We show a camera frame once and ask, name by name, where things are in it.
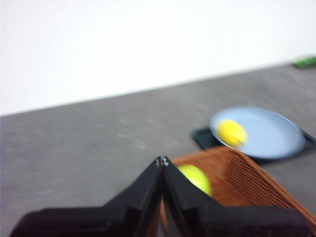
light blue plate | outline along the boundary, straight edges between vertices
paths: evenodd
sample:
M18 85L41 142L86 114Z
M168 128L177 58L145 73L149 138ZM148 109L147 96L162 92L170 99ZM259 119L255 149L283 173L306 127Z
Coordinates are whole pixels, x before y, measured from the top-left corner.
M286 158L304 147L305 139L297 125L275 112L256 107L229 108L211 118L209 126L212 134L226 146L216 129L225 119L231 119L244 128L247 142L238 149L253 158Z

brown woven basket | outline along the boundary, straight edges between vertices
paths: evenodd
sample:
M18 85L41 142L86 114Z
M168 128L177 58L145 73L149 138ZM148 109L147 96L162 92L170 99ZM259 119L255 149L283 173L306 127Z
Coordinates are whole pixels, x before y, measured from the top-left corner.
M211 182L212 197L222 205L274 205L296 209L316 233L316 218L245 154L220 146L172 161L176 166L192 164L200 168ZM167 230L163 203L160 215Z

black tray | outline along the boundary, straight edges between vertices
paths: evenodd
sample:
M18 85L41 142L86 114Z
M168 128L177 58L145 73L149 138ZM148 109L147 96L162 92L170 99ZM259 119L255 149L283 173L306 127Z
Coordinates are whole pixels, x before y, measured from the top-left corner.
M309 151L311 149L316 148L316 139L309 135L308 133L303 132L305 138L305 145L304 148L299 152L299 154ZM220 143L211 133L208 127L197 129L192 133L193 140L198 144L198 146L203 149L209 149L215 146L222 146L223 144Z

yellow ball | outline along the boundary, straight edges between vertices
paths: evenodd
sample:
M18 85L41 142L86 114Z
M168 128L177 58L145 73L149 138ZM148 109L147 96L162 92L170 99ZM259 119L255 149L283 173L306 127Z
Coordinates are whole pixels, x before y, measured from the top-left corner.
M191 181L191 183L193 183L207 195L212 195L211 184L206 174L204 174L202 170L191 164L185 164L178 168Z
M247 141L247 134L242 126L233 120L222 121L217 129L219 137L231 147L239 147Z

gray table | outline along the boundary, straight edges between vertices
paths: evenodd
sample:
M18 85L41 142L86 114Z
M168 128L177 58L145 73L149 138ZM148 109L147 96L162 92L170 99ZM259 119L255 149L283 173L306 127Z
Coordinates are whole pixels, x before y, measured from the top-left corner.
M225 107L271 109L316 136L315 80L280 66L3 117L1 236L32 210L103 205L158 155L198 151L190 133ZM316 215L315 153L264 168Z

